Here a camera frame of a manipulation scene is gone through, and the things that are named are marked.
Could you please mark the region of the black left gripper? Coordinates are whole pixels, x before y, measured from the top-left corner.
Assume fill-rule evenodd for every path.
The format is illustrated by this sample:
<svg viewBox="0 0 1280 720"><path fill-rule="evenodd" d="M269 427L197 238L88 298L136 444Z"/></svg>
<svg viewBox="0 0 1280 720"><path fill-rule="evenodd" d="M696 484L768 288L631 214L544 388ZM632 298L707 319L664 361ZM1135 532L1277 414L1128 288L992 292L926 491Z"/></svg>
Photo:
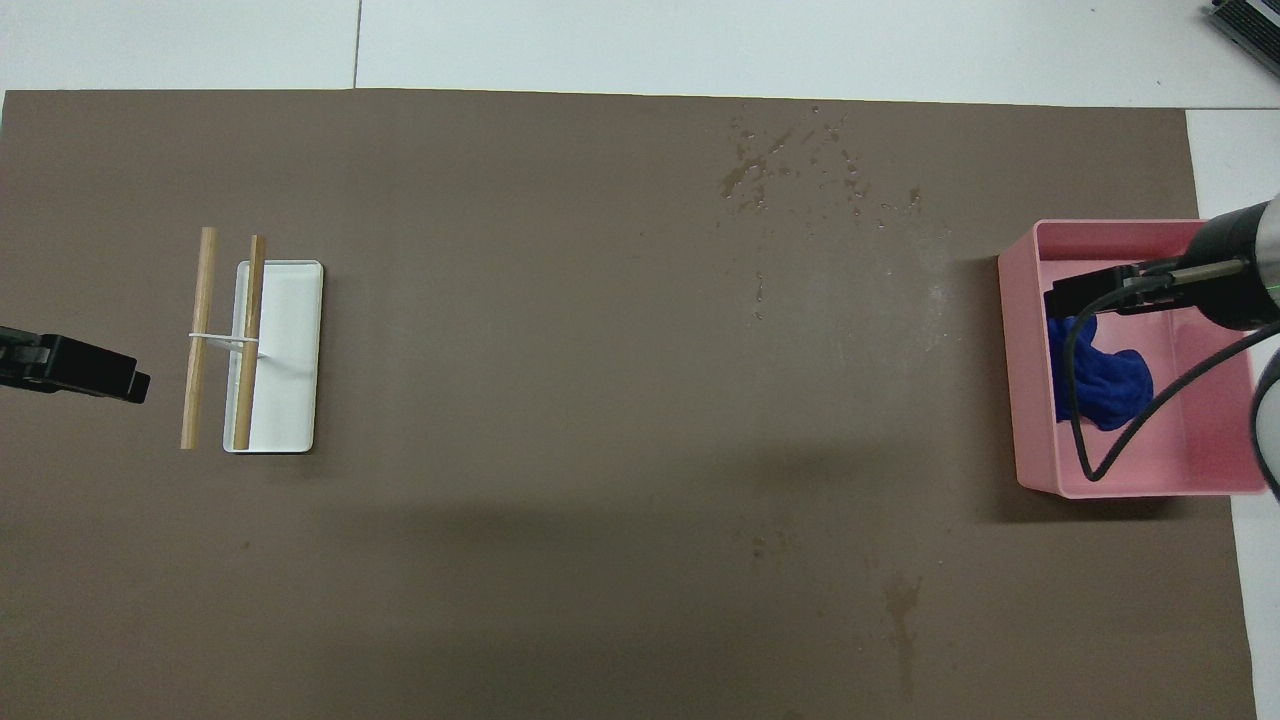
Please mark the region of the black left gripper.
<svg viewBox="0 0 1280 720"><path fill-rule="evenodd" d="M40 369L40 383L28 378ZM128 404L143 404L150 375L138 360L70 337L42 337L28 331L1 328L1 386L47 392L69 391Z"/></svg>

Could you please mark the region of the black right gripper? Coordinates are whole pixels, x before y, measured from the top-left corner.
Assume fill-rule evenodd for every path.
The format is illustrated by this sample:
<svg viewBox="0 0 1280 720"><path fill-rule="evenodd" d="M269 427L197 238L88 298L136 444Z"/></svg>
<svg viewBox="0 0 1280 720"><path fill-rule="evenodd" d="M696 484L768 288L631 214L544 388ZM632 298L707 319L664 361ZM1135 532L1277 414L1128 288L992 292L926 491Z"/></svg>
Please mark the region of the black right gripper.
<svg viewBox="0 0 1280 720"><path fill-rule="evenodd" d="M1076 316L1140 275L1121 264L1064 277L1044 291L1048 319ZM1276 205L1257 202L1207 220L1183 255L1149 275L1164 283L1144 295L1155 306L1194 307L1216 325L1257 331L1276 322Z"/></svg>

